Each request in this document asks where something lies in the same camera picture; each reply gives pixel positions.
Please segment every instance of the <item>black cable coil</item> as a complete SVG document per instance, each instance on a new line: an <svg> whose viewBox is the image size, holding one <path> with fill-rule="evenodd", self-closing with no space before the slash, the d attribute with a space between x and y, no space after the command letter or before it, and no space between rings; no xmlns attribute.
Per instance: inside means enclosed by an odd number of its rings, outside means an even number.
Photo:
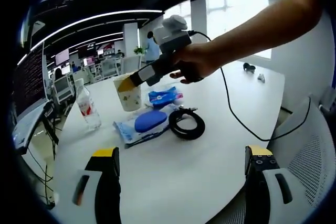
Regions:
<svg viewBox="0 0 336 224"><path fill-rule="evenodd" d="M199 115L194 113L195 110L196 109L185 109L185 108L180 107L179 110L176 110L169 115L168 120L169 120L170 129L179 138L182 138L185 140L194 140L202 136L202 134L204 133L205 123ZM191 116L196 121L197 123L196 128L192 130L186 130L186 129L182 129L181 127L177 125L179 121L183 120L182 116L185 114Z"/></svg>

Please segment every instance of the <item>plastic water bottle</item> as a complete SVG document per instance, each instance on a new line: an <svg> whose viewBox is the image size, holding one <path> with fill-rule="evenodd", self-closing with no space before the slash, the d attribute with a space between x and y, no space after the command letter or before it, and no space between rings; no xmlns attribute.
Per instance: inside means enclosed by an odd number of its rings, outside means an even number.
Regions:
<svg viewBox="0 0 336 224"><path fill-rule="evenodd" d="M84 80L80 78L75 81L76 86L76 102L80 113L91 129L97 129L101 126L100 116L95 108L95 104L91 98L89 90L84 87Z"/></svg>

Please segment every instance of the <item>red label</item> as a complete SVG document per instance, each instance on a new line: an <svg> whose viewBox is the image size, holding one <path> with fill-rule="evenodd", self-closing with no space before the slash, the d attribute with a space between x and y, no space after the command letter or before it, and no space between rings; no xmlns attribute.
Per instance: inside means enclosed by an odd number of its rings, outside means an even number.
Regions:
<svg viewBox="0 0 336 224"><path fill-rule="evenodd" d="M83 116L90 115L92 113L90 103L82 103L78 105L79 105L80 113Z"/></svg>

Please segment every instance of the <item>hand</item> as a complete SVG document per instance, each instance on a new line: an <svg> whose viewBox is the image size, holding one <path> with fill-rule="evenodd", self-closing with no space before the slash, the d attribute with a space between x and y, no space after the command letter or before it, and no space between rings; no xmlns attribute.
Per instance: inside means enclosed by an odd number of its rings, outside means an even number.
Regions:
<svg viewBox="0 0 336 224"><path fill-rule="evenodd" d="M177 51L173 55L174 64L179 61L184 62L192 62L198 72L198 74L205 78L215 72L220 65L218 66L214 56L210 53L209 44L201 43L201 44L190 44L185 48ZM180 71L171 73L171 78L177 79L182 77ZM185 79L181 80L182 83L188 84L189 82Z"/></svg>

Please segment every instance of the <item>blue package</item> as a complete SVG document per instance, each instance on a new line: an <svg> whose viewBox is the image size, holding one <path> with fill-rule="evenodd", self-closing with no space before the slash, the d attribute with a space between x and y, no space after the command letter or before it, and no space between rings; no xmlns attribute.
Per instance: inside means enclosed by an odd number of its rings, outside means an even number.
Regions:
<svg viewBox="0 0 336 224"><path fill-rule="evenodd" d="M169 104L163 107L160 112L165 113L166 116L169 117L173 111L177 111L179 109L179 106L175 104ZM153 111L153 108L140 109L139 111L136 111L131 117L127 117L127 119L120 122L114 122L113 125L115 129L118 131L121 139L125 142L125 148L129 148L133 145L156 138L169 129L169 121L166 119L163 123L146 132L137 132L134 128L136 119L141 114L147 113L149 111Z"/></svg>
<svg viewBox="0 0 336 224"><path fill-rule="evenodd" d="M159 110L149 111L135 119L134 128L136 132L147 132L160 125L167 119L167 114Z"/></svg>
<svg viewBox="0 0 336 224"><path fill-rule="evenodd" d="M151 91L148 93L149 101L153 104L155 108L164 107L176 99L182 98L183 95L178 93L176 87L172 87L165 91Z"/></svg>

